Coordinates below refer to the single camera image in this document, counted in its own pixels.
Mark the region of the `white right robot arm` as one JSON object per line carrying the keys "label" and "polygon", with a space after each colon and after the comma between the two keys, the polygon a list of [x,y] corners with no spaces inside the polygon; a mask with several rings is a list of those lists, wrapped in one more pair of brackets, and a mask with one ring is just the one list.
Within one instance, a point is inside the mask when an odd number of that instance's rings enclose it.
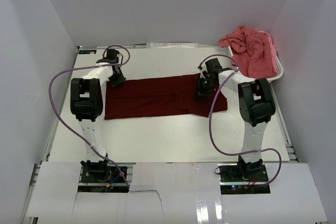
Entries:
{"label": "white right robot arm", "polygon": [[250,181],[262,168],[264,133],[276,112],[270,84],[265,78],[248,81],[240,74],[239,68],[223,68],[218,55],[206,57],[198,69],[200,74],[196,78],[194,98],[212,98],[208,116],[209,137],[212,143],[215,142],[211,132],[212,116],[221,89],[227,87],[238,94],[239,113],[244,121],[244,140],[241,151],[235,154],[238,158],[235,175],[245,182]]}

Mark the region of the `dark red t-shirt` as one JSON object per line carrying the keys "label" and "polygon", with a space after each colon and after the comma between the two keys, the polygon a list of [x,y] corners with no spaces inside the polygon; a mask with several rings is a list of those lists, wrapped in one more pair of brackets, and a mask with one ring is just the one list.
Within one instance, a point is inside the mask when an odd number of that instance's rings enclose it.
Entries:
{"label": "dark red t-shirt", "polygon": [[208,117],[217,91],[195,100],[197,74],[107,84],[105,120],[194,114]]}

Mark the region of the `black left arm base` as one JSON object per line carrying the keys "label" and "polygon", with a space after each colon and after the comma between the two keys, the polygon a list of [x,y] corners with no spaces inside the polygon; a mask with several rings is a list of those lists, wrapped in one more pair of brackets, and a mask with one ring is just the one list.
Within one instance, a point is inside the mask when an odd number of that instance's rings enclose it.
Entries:
{"label": "black left arm base", "polygon": [[81,161],[78,192],[80,193],[128,193],[122,173],[127,178],[128,167],[120,166],[119,171],[108,161]]}

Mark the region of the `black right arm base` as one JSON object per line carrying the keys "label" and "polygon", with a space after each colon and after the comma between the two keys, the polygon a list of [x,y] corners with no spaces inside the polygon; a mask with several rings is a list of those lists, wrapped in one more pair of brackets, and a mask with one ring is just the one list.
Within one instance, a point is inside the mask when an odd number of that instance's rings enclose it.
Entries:
{"label": "black right arm base", "polygon": [[219,176],[222,195],[269,194],[268,174],[263,160],[245,163],[239,157],[235,165],[219,165],[214,173]]}

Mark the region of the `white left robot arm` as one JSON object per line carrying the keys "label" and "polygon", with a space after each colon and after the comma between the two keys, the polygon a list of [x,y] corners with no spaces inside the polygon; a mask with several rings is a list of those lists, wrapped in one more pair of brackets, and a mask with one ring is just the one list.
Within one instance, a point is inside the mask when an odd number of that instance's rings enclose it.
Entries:
{"label": "white left robot arm", "polygon": [[120,64],[123,55],[115,49],[107,49],[103,58],[96,62],[97,68],[81,78],[73,78],[70,84],[70,110],[79,121],[83,137],[89,142],[87,160],[81,164],[101,182],[110,178],[111,168],[107,166],[108,156],[102,142],[100,124],[104,112],[106,83],[112,87],[121,86],[124,77]]}

